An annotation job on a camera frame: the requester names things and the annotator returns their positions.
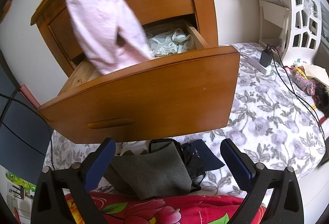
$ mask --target metal screw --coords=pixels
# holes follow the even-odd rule
[[[264,165],[263,163],[257,163],[257,164],[256,164],[256,168],[262,170],[262,169],[265,168],[265,165]]]
[[[295,170],[293,169],[293,167],[287,167],[287,170],[289,171],[289,172],[294,172]]]
[[[44,167],[44,168],[42,169],[42,172],[43,172],[43,173],[47,173],[49,170],[50,170],[50,167]]]
[[[80,163],[80,162],[75,162],[75,163],[72,164],[71,167],[72,167],[73,169],[78,169],[80,166],[81,166],[81,163]]]

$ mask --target wooden dresser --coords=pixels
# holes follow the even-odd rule
[[[69,76],[41,115],[75,143],[173,137],[225,127],[239,53],[218,47],[213,0],[126,0],[153,35],[181,28],[196,50],[101,76],[76,41],[65,0],[43,0],[32,16],[53,56]]]

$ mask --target navy blue fabric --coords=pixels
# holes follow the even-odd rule
[[[192,154],[204,160],[204,171],[216,170],[224,166],[224,163],[213,154],[203,140],[195,140],[190,145]]]

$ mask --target paper sheet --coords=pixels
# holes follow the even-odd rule
[[[319,67],[317,65],[309,65],[306,63],[302,63],[302,65],[305,70],[305,75],[308,79],[315,78],[327,87],[329,87],[329,77],[327,71],[324,68]]]

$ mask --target gray cloth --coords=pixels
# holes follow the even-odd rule
[[[322,36],[329,41],[329,11],[322,3],[320,4],[322,14]]]
[[[114,156],[104,178],[118,191],[144,200],[184,195],[192,181],[173,142],[144,155]]]

